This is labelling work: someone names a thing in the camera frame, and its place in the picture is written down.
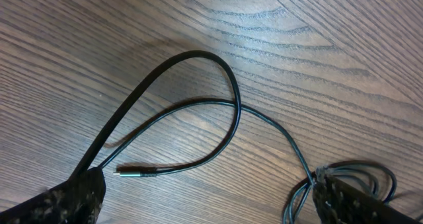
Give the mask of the black usb cable white plug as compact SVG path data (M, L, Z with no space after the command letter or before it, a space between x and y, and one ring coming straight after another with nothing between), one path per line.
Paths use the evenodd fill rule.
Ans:
M386 166L371 161L343 161L312 172L290 192L282 211L282 223L295 223L309 195L321 223L384 224L422 222L389 203L396 198L397 178Z

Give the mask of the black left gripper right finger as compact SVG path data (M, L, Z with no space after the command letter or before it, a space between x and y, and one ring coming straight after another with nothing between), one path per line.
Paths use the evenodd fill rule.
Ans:
M379 199L379 181L365 170L322 167L315 172L313 202L322 223L329 224L419 224L415 219L391 208L395 197L396 177L387 197Z

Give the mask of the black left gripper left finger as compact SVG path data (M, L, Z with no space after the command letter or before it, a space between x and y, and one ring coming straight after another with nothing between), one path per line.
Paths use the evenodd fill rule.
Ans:
M91 168L15 207L1 212L6 224L96 223L106 193L101 168Z

